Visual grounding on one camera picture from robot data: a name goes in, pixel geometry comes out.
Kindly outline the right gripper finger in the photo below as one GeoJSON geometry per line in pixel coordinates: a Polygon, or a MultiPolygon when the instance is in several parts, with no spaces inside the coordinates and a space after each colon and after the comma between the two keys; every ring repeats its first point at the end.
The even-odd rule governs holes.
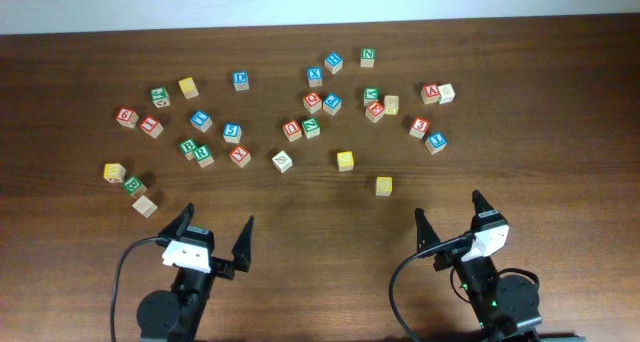
{"type": "Polygon", "coordinates": [[[435,254],[435,247],[441,244],[441,240],[428,221],[424,209],[416,208],[414,216],[417,231],[417,252],[422,258],[432,256],[435,254]]]}
{"type": "Polygon", "coordinates": [[[472,192],[472,203],[477,216],[491,216],[496,214],[496,210],[488,203],[479,190],[472,192]]]}

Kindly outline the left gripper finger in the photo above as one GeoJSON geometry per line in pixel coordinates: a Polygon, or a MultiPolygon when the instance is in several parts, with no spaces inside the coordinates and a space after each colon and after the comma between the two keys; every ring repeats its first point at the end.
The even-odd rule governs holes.
{"type": "Polygon", "coordinates": [[[194,215],[194,205],[189,203],[182,212],[158,234],[159,238],[178,240],[190,226],[194,215]]]}
{"type": "Polygon", "coordinates": [[[232,248],[232,265],[235,271],[248,272],[250,269],[253,228],[254,216],[251,215],[232,248]]]}

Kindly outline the yellow S block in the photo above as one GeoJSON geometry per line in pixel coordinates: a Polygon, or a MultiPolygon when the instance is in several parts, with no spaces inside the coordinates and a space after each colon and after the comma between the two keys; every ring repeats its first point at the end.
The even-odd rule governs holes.
{"type": "Polygon", "coordinates": [[[389,176],[376,178],[375,194],[377,196],[390,196],[393,191],[393,179],[389,176]]]}
{"type": "Polygon", "coordinates": [[[336,159],[338,170],[340,172],[351,171],[354,168],[355,162],[351,151],[338,152],[336,159]]]}

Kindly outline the green R block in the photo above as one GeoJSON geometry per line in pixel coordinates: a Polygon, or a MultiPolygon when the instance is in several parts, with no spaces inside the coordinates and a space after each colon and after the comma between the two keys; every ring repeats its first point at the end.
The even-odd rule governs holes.
{"type": "Polygon", "coordinates": [[[197,147],[194,150],[194,156],[195,156],[196,162],[201,168],[204,168],[214,163],[214,158],[211,154],[211,151],[206,145],[197,147]]]}

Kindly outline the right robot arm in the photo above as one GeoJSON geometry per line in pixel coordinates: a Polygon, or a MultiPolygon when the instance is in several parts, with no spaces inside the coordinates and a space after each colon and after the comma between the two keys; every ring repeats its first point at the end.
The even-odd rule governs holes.
{"type": "Polygon", "coordinates": [[[457,275],[487,341],[538,341],[542,323],[536,274],[499,270],[491,256],[506,245],[509,224],[480,191],[472,192],[475,214],[468,231],[441,241],[421,208],[415,210],[417,252],[433,257],[437,271],[457,275]]]}

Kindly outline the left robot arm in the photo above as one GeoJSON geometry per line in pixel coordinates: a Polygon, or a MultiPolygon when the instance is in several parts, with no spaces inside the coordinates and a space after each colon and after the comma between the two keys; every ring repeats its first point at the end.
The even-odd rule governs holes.
{"type": "Polygon", "coordinates": [[[254,218],[244,225],[231,260],[213,255],[214,233],[191,224],[195,208],[188,204],[158,234],[162,262],[178,269],[171,288],[157,290],[140,302],[136,320],[142,341],[193,341],[216,279],[232,280],[251,266],[254,218]]]}

